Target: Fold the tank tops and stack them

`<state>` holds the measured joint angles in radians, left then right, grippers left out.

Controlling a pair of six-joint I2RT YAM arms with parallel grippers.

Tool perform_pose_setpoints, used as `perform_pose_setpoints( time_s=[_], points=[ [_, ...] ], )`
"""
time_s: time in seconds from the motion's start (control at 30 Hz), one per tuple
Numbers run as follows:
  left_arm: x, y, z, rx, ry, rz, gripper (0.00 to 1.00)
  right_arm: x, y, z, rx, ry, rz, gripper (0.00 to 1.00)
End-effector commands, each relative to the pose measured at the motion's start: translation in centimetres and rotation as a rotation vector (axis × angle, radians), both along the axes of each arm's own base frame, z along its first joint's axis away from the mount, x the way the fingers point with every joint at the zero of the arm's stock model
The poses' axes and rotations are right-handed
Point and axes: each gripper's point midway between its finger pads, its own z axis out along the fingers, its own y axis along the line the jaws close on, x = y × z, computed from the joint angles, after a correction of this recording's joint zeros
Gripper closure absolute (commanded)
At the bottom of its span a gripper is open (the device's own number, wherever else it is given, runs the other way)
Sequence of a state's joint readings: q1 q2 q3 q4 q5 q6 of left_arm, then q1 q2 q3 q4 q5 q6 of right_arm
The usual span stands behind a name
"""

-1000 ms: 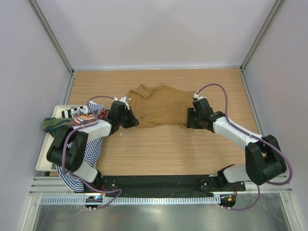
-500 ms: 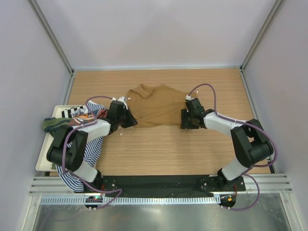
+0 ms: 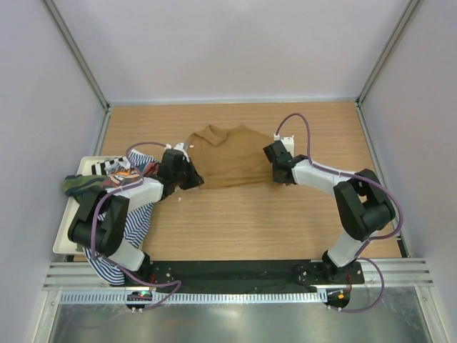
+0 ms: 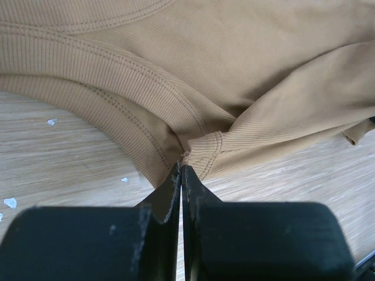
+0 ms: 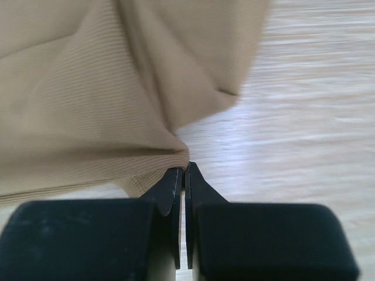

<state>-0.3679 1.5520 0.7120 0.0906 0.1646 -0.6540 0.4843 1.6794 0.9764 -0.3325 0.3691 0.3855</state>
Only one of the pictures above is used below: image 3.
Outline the tan brown tank top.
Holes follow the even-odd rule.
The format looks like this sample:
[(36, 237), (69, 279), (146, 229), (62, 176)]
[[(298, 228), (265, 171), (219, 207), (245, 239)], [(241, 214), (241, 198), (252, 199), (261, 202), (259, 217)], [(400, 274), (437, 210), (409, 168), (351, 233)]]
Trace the tan brown tank top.
[(188, 139), (188, 155), (204, 183), (202, 189), (223, 189), (273, 182), (263, 149), (273, 137), (244, 125), (222, 129), (208, 125)]

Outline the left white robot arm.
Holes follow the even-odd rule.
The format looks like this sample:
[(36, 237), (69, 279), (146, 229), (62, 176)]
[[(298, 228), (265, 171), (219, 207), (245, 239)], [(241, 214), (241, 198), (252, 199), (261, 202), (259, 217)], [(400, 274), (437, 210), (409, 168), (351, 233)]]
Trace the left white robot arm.
[(155, 203), (178, 188), (203, 182), (191, 158), (173, 148), (165, 150), (161, 161), (133, 149), (128, 156), (97, 163), (90, 175), (64, 181), (66, 195), (79, 205), (67, 237), (104, 281), (122, 285), (127, 276), (133, 284), (145, 285), (152, 272), (141, 245)]

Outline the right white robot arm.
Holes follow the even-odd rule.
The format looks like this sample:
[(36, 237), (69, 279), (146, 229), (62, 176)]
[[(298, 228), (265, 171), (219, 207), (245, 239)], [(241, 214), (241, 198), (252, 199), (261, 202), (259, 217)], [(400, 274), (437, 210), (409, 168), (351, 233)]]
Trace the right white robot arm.
[(293, 157), (281, 141), (263, 151), (274, 182), (308, 186), (335, 199), (343, 231), (323, 253), (321, 272), (328, 282), (341, 281), (369, 239), (396, 218), (387, 191), (370, 169), (354, 174), (317, 164), (305, 155)]

